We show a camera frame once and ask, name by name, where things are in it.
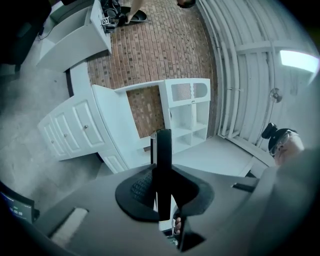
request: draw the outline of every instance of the white furniture piece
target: white furniture piece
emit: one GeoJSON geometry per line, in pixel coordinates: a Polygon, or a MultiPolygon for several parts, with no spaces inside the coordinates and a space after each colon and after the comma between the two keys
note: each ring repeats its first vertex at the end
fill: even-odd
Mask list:
{"type": "Polygon", "coordinates": [[[173,154],[207,139],[210,79],[164,80],[159,86],[165,128],[172,131],[173,154]]]}
{"type": "Polygon", "coordinates": [[[38,125],[48,147],[58,160],[98,152],[113,173],[149,164],[150,151],[145,151],[144,148],[150,146],[150,136],[139,137],[126,91],[155,85],[161,88],[165,127],[172,128],[174,134],[173,153],[206,140],[209,79],[161,80],[113,90],[96,84],[90,86],[86,75],[76,75],[86,67],[83,61],[71,68],[72,86],[77,88],[74,96],[56,107],[38,125]],[[172,88],[182,82],[184,85],[188,83],[190,98],[178,98],[180,100],[177,102],[173,100],[176,98],[172,94],[172,88]]]}
{"type": "Polygon", "coordinates": [[[105,50],[111,53],[111,36],[105,34],[99,0],[56,24],[41,41],[38,66],[64,72],[80,61],[105,50]]]}

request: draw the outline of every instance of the black cable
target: black cable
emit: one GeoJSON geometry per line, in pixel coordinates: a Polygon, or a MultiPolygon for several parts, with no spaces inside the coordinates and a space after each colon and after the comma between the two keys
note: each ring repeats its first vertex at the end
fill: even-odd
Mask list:
{"type": "MultiPolygon", "coordinates": [[[[81,3],[79,3],[79,4],[77,4],[76,6],[74,6],[74,7],[71,8],[70,10],[68,10],[66,13],[62,14],[62,15],[57,19],[56,24],[59,24],[60,19],[61,19],[63,16],[65,16],[66,14],[68,14],[69,12],[71,12],[72,10],[74,10],[76,7],[82,5],[82,4],[86,3],[86,2],[91,2],[91,1],[92,1],[92,0],[87,0],[87,1],[83,1],[83,2],[81,2],[81,3]]],[[[55,26],[56,26],[56,25],[53,26],[53,28],[49,31],[49,33],[48,33],[44,38],[40,38],[40,36],[38,35],[39,41],[41,41],[41,40],[43,40],[43,39],[46,39],[46,38],[50,35],[51,31],[55,28],[55,26]]]]}

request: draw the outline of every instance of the brick floor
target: brick floor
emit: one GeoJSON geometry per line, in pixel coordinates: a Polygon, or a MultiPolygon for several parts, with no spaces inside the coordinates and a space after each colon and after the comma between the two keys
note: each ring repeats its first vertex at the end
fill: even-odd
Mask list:
{"type": "MultiPolygon", "coordinates": [[[[131,0],[120,4],[131,6],[131,0]]],[[[88,59],[91,84],[116,89],[162,79],[209,78],[211,137],[217,109],[216,65],[198,9],[182,9],[175,0],[145,0],[141,10],[148,20],[117,28],[111,36],[111,55],[102,52],[88,59]]],[[[127,96],[141,138],[165,127],[157,86],[129,91],[127,96]]]]}

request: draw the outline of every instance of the drawer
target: drawer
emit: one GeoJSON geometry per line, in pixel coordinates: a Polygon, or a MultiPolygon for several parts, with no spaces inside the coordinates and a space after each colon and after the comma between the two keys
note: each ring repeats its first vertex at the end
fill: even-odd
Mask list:
{"type": "Polygon", "coordinates": [[[121,156],[115,148],[100,151],[98,153],[114,174],[128,170],[125,162],[122,160],[121,156]]]}
{"type": "Polygon", "coordinates": [[[49,115],[38,124],[38,129],[56,159],[65,160],[71,158],[65,145],[60,140],[49,115]]]}

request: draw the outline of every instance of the fingers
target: fingers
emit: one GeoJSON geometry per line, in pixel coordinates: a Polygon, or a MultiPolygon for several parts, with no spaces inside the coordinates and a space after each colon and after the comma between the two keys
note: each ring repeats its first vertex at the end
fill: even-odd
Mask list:
{"type": "Polygon", "coordinates": [[[181,229],[181,222],[179,222],[176,226],[175,226],[175,232],[177,234],[180,234],[180,229],[181,229]]]}
{"type": "Polygon", "coordinates": [[[174,227],[174,231],[179,235],[180,234],[180,229],[181,229],[181,218],[177,218],[175,220],[175,227],[174,227]]]}
{"type": "Polygon", "coordinates": [[[175,224],[177,225],[179,222],[181,222],[181,218],[176,218],[175,224]]]}

